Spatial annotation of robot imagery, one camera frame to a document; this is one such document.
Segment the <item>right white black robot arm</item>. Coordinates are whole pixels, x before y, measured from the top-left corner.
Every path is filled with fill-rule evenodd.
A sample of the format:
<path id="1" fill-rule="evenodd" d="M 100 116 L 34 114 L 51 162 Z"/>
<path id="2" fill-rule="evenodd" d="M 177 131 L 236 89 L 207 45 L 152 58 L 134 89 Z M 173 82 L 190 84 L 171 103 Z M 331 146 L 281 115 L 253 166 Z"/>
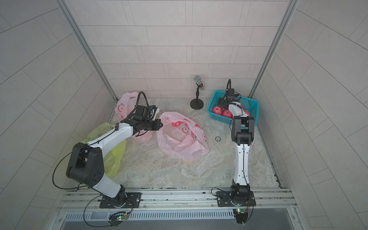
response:
<path id="1" fill-rule="evenodd" d="M 241 95 L 232 88 L 228 80 L 223 98 L 218 105 L 233 115 L 230 123 L 231 139 L 237 146 L 235 175 L 231 185 L 230 200 L 235 206 L 249 203 L 251 198 L 248 176 L 249 152 L 254 141 L 255 118 L 248 115 L 240 103 Z"/>

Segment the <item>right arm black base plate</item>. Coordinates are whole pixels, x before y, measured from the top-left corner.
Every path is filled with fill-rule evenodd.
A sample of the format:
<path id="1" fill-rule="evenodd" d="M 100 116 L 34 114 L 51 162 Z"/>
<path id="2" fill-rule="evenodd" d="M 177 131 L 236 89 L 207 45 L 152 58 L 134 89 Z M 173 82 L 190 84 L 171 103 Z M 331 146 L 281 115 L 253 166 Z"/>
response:
<path id="1" fill-rule="evenodd" d="M 216 193 L 217 203 L 219 207 L 255 207 L 256 201 L 253 191 L 246 195 L 231 196 L 230 191 L 218 191 Z"/>

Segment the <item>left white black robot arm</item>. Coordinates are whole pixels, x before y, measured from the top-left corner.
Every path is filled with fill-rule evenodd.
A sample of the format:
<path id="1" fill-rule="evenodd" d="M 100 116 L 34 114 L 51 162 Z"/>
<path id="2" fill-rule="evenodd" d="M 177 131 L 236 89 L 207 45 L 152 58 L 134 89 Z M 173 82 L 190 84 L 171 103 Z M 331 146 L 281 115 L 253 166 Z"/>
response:
<path id="1" fill-rule="evenodd" d="M 125 188 L 106 175 L 104 157 L 126 139 L 140 136 L 141 131 L 158 131 L 163 127 L 160 119 L 156 118 L 158 112 L 155 105 L 137 103 L 114 129 L 88 143 L 77 143 L 68 154 L 66 176 L 99 192 L 113 206 L 123 206 L 127 199 Z"/>

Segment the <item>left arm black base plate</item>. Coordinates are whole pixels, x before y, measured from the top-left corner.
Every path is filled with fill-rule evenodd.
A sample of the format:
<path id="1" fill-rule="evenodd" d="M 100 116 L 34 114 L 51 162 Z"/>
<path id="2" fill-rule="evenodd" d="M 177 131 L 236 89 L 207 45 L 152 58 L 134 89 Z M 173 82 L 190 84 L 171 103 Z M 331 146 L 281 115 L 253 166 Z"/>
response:
<path id="1" fill-rule="evenodd" d="M 100 209 L 121 209 L 121 208 L 138 208 L 141 201 L 142 193 L 134 192 L 134 193 L 120 193 L 116 197 L 108 197 L 106 195 L 102 196 L 102 199 L 99 200 Z"/>

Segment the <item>plain pink plastic bag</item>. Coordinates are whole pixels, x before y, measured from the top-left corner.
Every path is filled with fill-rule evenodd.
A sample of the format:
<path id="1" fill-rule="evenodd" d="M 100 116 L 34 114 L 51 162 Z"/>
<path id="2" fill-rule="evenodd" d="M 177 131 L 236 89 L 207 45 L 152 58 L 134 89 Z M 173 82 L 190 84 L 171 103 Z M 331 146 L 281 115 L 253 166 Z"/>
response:
<path id="1" fill-rule="evenodd" d="M 196 122 L 177 112 L 164 112 L 160 120 L 163 127 L 156 134 L 164 153 L 183 161 L 209 153 L 205 132 Z"/>

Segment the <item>pink strawberry print plastic bag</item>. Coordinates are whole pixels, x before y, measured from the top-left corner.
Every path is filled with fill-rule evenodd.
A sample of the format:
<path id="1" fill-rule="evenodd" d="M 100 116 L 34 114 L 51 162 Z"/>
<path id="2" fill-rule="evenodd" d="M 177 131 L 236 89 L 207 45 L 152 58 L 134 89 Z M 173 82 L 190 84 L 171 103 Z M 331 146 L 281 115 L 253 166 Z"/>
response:
<path id="1" fill-rule="evenodd" d="M 125 119 L 127 115 L 134 109 L 137 102 L 138 94 L 139 94 L 138 92 L 132 92 L 132 93 L 125 93 L 122 95 L 115 108 L 115 113 L 119 121 Z M 137 134 L 133 135 L 132 138 L 139 142 L 148 142 L 151 140 L 153 132 L 148 131 L 142 136 L 139 137 L 136 136 Z"/>

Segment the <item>yellow-green plastic bag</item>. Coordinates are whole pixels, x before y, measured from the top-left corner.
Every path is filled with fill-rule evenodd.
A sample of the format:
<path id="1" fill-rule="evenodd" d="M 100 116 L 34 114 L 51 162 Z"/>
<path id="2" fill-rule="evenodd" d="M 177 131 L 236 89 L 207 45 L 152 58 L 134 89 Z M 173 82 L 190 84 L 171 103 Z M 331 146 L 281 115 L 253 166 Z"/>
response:
<path id="1" fill-rule="evenodd" d="M 105 122 L 94 129 L 87 137 L 82 141 L 82 143 L 88 143 L 95 140 L 102 135 L 106 134 L 110 130 L 113 130 L 115 126 Z M 108 154 L 103 158 L 104 170 L 108 177 L 113 178 L 117 175 L 118 170 L 121 165 L 121 160 L 124 156 L 126 150 L 127 141 L 124 140 L 118 145 L 116 145 Z"/>

